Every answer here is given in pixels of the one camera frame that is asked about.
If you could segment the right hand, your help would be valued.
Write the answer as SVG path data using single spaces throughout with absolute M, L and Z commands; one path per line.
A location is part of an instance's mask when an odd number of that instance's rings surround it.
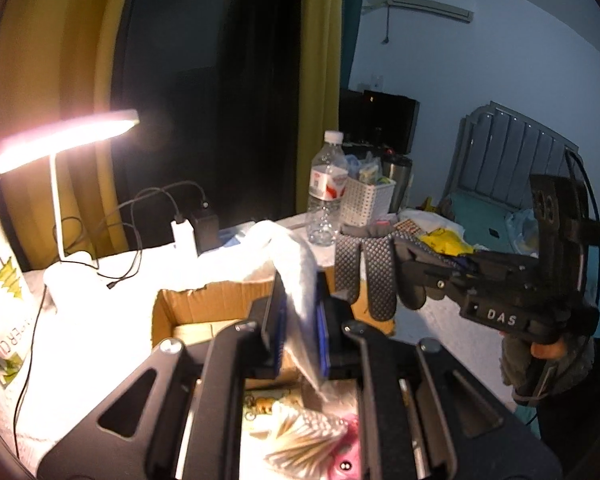
M 507 359 L 525 361 L 531 358 L 540 360 L 559 360 L 567 355 L 568 344 L 564 337 L 552 344 L 539 344 L 521 340 L 511 334 L 501 332 L 502 352 Z

